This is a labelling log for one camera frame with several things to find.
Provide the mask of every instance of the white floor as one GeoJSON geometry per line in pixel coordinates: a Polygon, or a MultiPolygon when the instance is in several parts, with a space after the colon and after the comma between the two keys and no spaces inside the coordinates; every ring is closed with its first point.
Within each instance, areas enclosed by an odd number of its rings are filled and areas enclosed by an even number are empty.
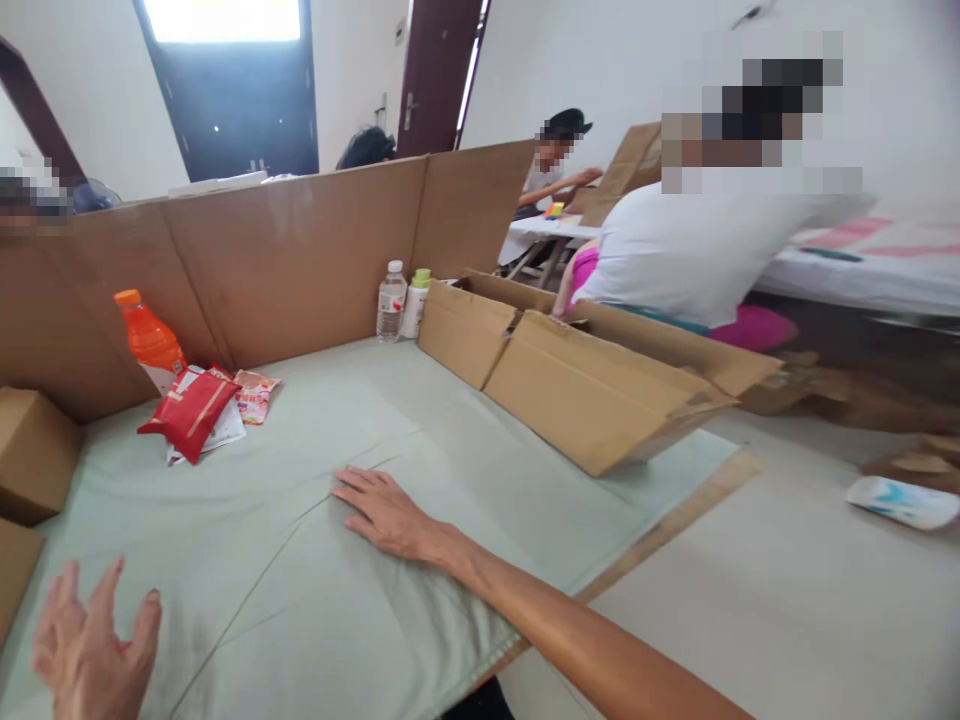
{"type": "MultiPolygon", "coordinates": [[[[960,530],[843,500],[909,438],[740,411],[708,429],[763,472],[593,607],[757,718],[960,717],[960,530]]],[[[602,717],[534,651],[500,681],[517,720],[602,717]]]]}

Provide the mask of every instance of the bedsheet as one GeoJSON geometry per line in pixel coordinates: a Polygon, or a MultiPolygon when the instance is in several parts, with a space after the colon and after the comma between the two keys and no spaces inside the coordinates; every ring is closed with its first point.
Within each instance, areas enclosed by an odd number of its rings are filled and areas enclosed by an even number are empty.
{"type": "Polygon", "coordinates": [[[773,259],[754,289],[866,310],[960,317],[960,226],[866,217],[805,232],[773,259]],[[801,247],[863,261],[824,258],[801,247]]]}
{"type": "Polygon", "coordinates": [[[151,588],[164,603],[143,718],[435,718],[518,635],[455,581],[348,532],[329,494],[338,468],[390,472],[428,513],[573,594],[737,449],[698,431],[592,480],[412,343],[264,371],[284,380],[266,424],[196,467],[166,467],[162,438],[134,433],[154,403],[89,427],[0,658],[0,717],[51,716],[30,673],[50,579],[78,557],[86,595],[123,552],[121,637],[151,588]]]}

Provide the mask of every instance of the green cap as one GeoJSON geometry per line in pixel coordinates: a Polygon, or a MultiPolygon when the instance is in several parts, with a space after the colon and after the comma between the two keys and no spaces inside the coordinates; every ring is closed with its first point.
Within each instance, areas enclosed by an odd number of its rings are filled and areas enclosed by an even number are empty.
{"type": "Polygon", "coordinates": [[[427,268],[419,268],[413,274],[413,280],[410,286],[415,288],[425,288],[430,286],[430,271],[427,268]]]}

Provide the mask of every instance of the snack wrapper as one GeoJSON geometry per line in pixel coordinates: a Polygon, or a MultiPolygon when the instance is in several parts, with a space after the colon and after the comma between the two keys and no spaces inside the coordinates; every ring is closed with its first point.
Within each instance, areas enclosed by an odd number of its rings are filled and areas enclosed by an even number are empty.
{"type": "Polygon", "coordinates": [[[198,374],[197,369],[184,370],[153,417],[137,428],[138,435],[163,435],[193,465],[200,459],[223,409],[240,389],[214,374],[198,374]]]}
{"type": "Polygon", "coordinates": [[[237,400],[240,402],[240,417],[247,425],[263,425],[267,419],[270,393],[282,381],[268,378],[260,373],[241,370],[233,381],[240,386],[237,400]]]}

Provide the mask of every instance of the hand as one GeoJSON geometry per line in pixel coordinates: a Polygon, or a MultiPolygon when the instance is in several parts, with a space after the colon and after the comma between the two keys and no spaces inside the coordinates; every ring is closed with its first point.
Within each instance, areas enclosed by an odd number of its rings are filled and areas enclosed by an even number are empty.
{"type": "Polygon", "coordinates": [[[80,566],[67,563],[47,593],[33,637],[33,671],[50,689],[55,720],[136,720],[157,657],[160,594],[147,594],[133,628],[121,641],[113,606],[124,558],[117,558],[90,596],[77,599],[80,566]]]}
{"type": "Polygon", "coordinates": [[[577,178],[577,185],[589,185],[597,178],[603,177],[603,170],[600,168],[587,168],[581,170],[574,177],[577,178]]]}
{"type": "Polygon", "coordinates": [[[385,472],[347,466],[337,473],[344,483],[331,492],[363,515],[344,521],[349,530],[391,555],[437,561],[444,544],[444,525],[417,507],[385,472]]]}

